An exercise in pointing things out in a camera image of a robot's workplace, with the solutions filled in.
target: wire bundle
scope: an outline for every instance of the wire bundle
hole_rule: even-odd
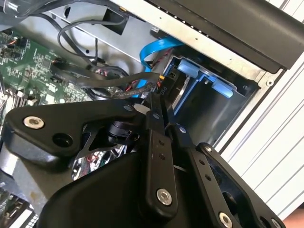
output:
[[[155,83],[159,78],[159,74],[139,73],[129,76],[123,69],[117,66],[108,66],[108,65],[96,66],[96,61],[98,59],[97,39],[95,40],[95,56],[87,56],[77,47],[77,45],[66,34],[66,31],[80,24],[94,23],[94,24],[102,24],[102,25],[119,25],[121,23],[124,23],[127,20],[126,18],[124,18],[120,22],[108,22],[102,20],[82,20],[71,23],[61,28],[56,21],[54,21],[51,17],[45,14],[36,14],[33,16],[46,19],[48,22],[50,22],[53,25],[53,27],[55,27],[58,30],[57,40],[59,45],[69,53],[81,57],[91,67],[93,71],[86,70],[81,67],[60,61],[54,61],[50,67],[50,72],[56,78],[59,78],[63,81],[73,83],[79,86],[87,93],[87,95],[91,99],[100,100],[100,99],[108,99],[108,98],[126,98],[132,95],[141,94],[145,91],[151,90],[155,86]],[[75,53],[70,52],[62,45],[60,39],[61,37],[68,43],[68,45],[74,50]],[[95,73],[95,72],[105,72],[105,74],[102,75],[100,73]],[[109,79],[108,77],[105,76],[108,75],[109,73],[118,75],[119,78]],[[114,94],[111,94],[109,91],[105,89],[107,87],[124,86],[128,84],[132,85],[132,82],[140,79],[147,79],[149,83],[141,88],[137,88],[137,89],[129,88],[127,91],[122,91]]]

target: motherboard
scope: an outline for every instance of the motherboard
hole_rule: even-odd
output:
[[[82,89],[49,72],[57,58],[52,50],[13,30],[0,33],[0,125],[15,107],[90,100]]]

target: silver screw head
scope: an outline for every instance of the silver screw head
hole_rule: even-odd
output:
[[[128,105],[125,105],[123,108],[124,108],[125,110],[129,111],[129,112],[132,111],[132,108],[131,108],[130,106],[128,106]]]
[[[223,223],[223,225],[227,228],[232,228],[232,221],[224,212],[219,214],[219,220]]]
[[[180,127],[180,131],[181,131],[182,133],[186,133],[186,132],[187,132],[186,129],[183,128],[183,127]]]
[[[276,228],[281,228],[280,224],[274,218],[272,218],[271,221],[275,225]]]
[[[44,126],[44,121],[36,116],[28,116],[23,120],[23,124],[31,129],[40,129]]]
[[[161,202],[165,206],[169,206],[172,204],[172,196],[166,189],[158,189],[156,192],[156,196],[159,202]]]
[[[154,117],[155,119],[157,119],[157,120],[160,119],[160,116],[159,116],[158,114],[153,114],[153,117]]]
[[[209,146],[204,146],[204,148],[205,148],[205,150],[206,150],[206,151],[208,151],[208,152],[212,152],[211,147],[209,147]]]

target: red wire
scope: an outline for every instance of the red wire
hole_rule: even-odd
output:
[[[132,81],[131,85],[126,89],[126,92],[128,92],[130,89],[132,89],[133,84],[136,83],[138,80]]]

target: metal plate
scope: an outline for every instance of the metal plate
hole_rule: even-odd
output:
[[[256,80],[258,74],[263,71],[234,52],[184,24],[182,21],[175,19],[143,0],[111,1],[245,78]]]
[[[66,26],[67,23],[60,18],[55,18],[56,22],[61,26]],[[58,55],[64,57],[80,66],[86,66],[86,63],[79,57],[67,53],[59,47],[57,43],[58,31],[46,20],[42,18],[29,17],[15,27],[23,36],[32,39],[39,44],[54,50]],[[86,50],[95,53],[95,39],[85,32],[78,29],[73,29],[69,32],[70,37],[76,41],[78,47],[85,53]],[[67,49],[72,50],[63,40],[63,44]],[[143,71],[141,63],[134,58],[127,56],[121,51],[107,45],[104,42],[98,43],[99,57],[105,59],[108,64],[119,66],[130,74]]]
[[[66,22],[74,22],[82,19],[100,19],[104,18],[107,7],[89,4],[86,2],[77,2],[69,5],[70,13],[66,18],[64,12],[68,6],[60,7],[51,12]],[[107,45],[121,51],[129,57],[140,62],[139,53],[147,44],[156,40],[150,35],[152,25],[136,18],[130,17],[122,35],[119,35],[102,25],[83,24],[79,25],[83,31]]]

